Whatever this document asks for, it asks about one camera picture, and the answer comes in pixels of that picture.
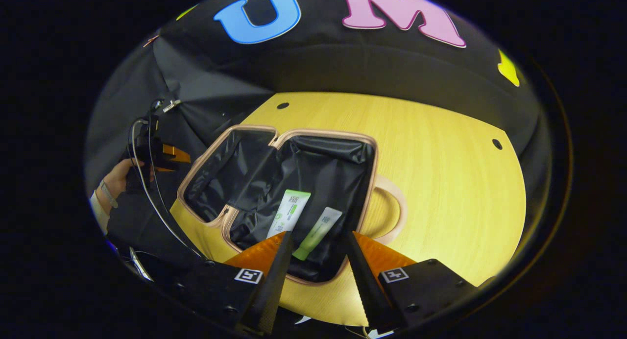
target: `person's arm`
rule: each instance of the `person's arm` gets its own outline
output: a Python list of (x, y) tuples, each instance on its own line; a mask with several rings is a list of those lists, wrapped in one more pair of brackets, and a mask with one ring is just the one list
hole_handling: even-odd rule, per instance
[[(116, 200), (122, 192), (126, 191), (126, 175), (135, 165), (134, 161), (134, 159), (122, 160), (111, 170), (110, 173), (107, 174), (107, 176), (105, 176), (105, 178), (103, 178), (104, 184), (114, 200)], [(143, 165), (143, 161), (139, 161), (139, 166), (143, 167)], [(154, 180), (154, 171), (152, 169), (150, 170), (150, 180)], [(90, 203), (92, 205), (92, 210), (94, 211), (94, 216), (96, 216), (96, 220), (98, 221), (98, 225), (100, 225), (100, 229), (104, 234), (107, 234), (109, 214), (111, 213), (113, 206), (100, 185), (96, 191), (94, 191), (94, 194), (92, 194)]]

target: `open suitcase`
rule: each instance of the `open suitcase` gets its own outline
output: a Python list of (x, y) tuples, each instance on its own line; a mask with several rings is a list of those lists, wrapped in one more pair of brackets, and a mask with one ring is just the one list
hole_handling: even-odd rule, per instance
[(376, 175), (377, 153), (376, 141), (363, 134), (297, 129), (278, 136), (274, 127), (234, 125), (194, 162), (177, 198), (197, 222), (220, 229), (224, 241), (242, 252), (266, 238), (286, 189), (310, 192), (292, 230), (294, 247), (325, 207), (342, 216), (304, 261), (291, 258), (287, 280), (320, 285), (347, 265), (341, 239), (361, 230), (374, 188), (399, 203), (398, 222), (376, 241), (389, 243), (405, 225), (405, 197)]

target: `person's hand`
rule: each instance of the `person's hand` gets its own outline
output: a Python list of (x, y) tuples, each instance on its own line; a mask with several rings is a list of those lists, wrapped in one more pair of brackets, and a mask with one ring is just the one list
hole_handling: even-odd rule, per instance
[[(139, 161), (139, 166), (143, 167), (143, 161)], [(104, 180), (107, 184), (112, 197), (117, 198), (122, 192), (126, 191), (126, 175), (128, 171), (135, 166), (135, 159), (125, 159), (117, 163), (110, 173), (105, 176)], [(150, 181), (154, 180), (154, 169), (150, 168)]]

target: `wristband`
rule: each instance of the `wristband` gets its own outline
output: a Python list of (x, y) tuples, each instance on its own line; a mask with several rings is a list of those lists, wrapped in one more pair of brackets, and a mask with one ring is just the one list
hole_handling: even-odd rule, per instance
[(109, 200), (109, 203), (111, 204), (111, 207), (117, 208), (116, 199), (111, 195), (111, 192), (109, 192), (109, 189), (107, 188), (107, 184), (105, 183), (105, 179), (102, 179), (100, 181), (100, 186), (98, 186), (98, 188), (104, 192), (105, 196), (107, 196), (107, 199)]

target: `white cable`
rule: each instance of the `white cable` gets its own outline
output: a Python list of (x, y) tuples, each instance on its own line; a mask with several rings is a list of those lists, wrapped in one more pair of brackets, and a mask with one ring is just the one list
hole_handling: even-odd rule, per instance
[(152, 277), (150, 277), (148, 272), (144, 269), (144, 266), (139, 261), (139, 258), (137, 258), (137, 254), (135, 254), (135, 250), (132, 247), (129, 247), (128, 251), (130, 252), (131, 259), (132, 259), (133, 263), (135, 264), (135, 267), (139, 271), (139, 274), (141, 274), (143, 277), (145, 277), (149, 281), (154, 282), (154, 280), (152, 280)]
[(152, 253), (148, 253), (148, 252), (145, 252), (145, 251), (137, 251), (137, 250), (136, 250), (136, 251), (135, 251), (135, 253), (145, 253), (145, 254), (147, 254), (148, 256), (152, 256), (152, 257), (155, 257), (155, 258), (159, 258), (159, 257), (155, 256), (154, 254), (152, 254)]
[(347, 328), (346, 326), (344, 326), (344, 329), (353, 333), (354, 335), (357, 335), (358, 337), (362, 337), (363, 339), (368, 339), (367, 337), (364, 337), (363, 335), (359, 334), (359, 333), (355, 333), (352, 330), (350, 330), (349, 328)]
[[(137, 150), (135, 149), (135, 126), (138, 123), (148, 123), (146, 120), (136, 120), (135, 122), (133, 122), (133, 128), (131, 129), (131, 139), (132, 139), (132, 146), (133, 146), (133, 156), (135, 157), (135, 162), (139, 161), (137, 159)], [(170, 230), (170, 233), (173, 234), (174, 237), (176, 237), (177, 240), (179, 240), (186, 248), (188, 248), (189, 250), (191, 250), (192, 252), (194, 252), (195, 254), (197, 254), (198, 257), (201, 257), (201, 255), (198, 254), (198, 252), (196, 252), (195, 250), (191, 249), (189, 246), (187, 246), (185, 244), (185, 242), (183, 242), (183, 240), (181, 240), (177, 234), (174, 233), (174, 231), (172, 229), (170, 229), (170, 226), (168, 225), (168, 223), (166, 223), (165, 219), (163, 219), (163, 216), (161, 216), (161, 213), (159, 212), (159, 209), (157, 209), (157, 206), (155, 205), (154, 201), (152, 201), (152, 198), (150, 197), (150, 194), (148, 193), (148, 188), (146, 187), (146, 182), (144, 181), (144, 175), (142, 174), (142, 170), (139, 169), (139, 163), (137, 163), (137, 170), (139, 171), (139, 180), (141, 180), (142, 182), (142, 186), (144, 188), (144, 192), (146, 192), (146, 196), (148, 197), (148, 200), (150, 201), (150, 204), (152, 204), (152, 207), (154, 208), (155, 212), (157, 212), (157, 215), (159, 216), (159, 219), (161, 219), (161, 221), (163, 222), (163, 225), (166, 226), (166, 228), (168, 228), (168, 230)]]
[(365, 332), (365, 326), (361, 327), (361, 330), (363, 330), (363, 335), (365, 335), (365, 337), (367, 337), (367, 339), (370, 339), (370, 336), (368, 335), (368, 333)]

